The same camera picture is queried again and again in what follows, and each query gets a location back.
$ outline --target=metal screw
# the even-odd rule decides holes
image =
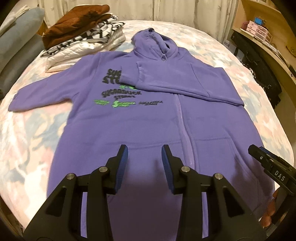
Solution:
[[[215,174],[215,178],[217,178],[218,180],[223,178],[223,175],[221,173],[216,173]]]
[[[108,171],[108,167],[100,167],[99,171],[100,172],[106,172],[106,171]]]
[[[73,179],[74,177],[75,177],[75,174],[74,173],[69,173],[66,176],[66,178],[69,179],[69,180]]]
[[[188,166],[183,166],[183,167],[181,167],[181,170],[182,170],[183,172],[189,172],[189,171],[190,171],[190,167],[188,167]]]

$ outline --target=beige curtain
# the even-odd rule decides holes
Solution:
[[[119,20],[154,20],[184,24],[223,42],[234,18],[237,0],[37,0],[51,26],[73,7],[108,4]]]

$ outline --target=brown folded garment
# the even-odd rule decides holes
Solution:
[[[46,49],[74,38],[95,27],[99,22],[108,19],[111,14],[109,5],[76,6],[61,17],[43,35]]]

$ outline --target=mattress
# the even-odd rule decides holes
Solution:
[[[148,27],[172,38],[204,63],[223,67],[265,148],[293,165],[292,147],[264,90],[230,51],[206,33],[177,23],[131,20],[123,30],[126,41],[116,50],[130,52],[132,36]],[[46,59],[37,57],[0,105],[0,195],[24,227],[46,200],[52,158],[72,107],[71,102],[63,102],[26,112],[7,111],[20,88],[53,74],[45,73],[45,65]]]

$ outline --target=purple hoodie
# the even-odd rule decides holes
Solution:
[[[222,173],[260,217],[274,185],[248,154],[251,144],[263,144],[226,72],[195,59],[152,28],[135,34],[133,41],[130,53],[85,56],[20,89],[11,102],[10,111],[73,102],[47,194],[66,174],[85,175],[105,165],[125,144],[129,154],[122,186],[108,198],[114,240],[175,240],[182,196],[174,196],[166,181],[161,147],[168,144],[197,172]],[[83,235],[85,211],[83,205]],[[206,205],[203,211],[206,236]]]

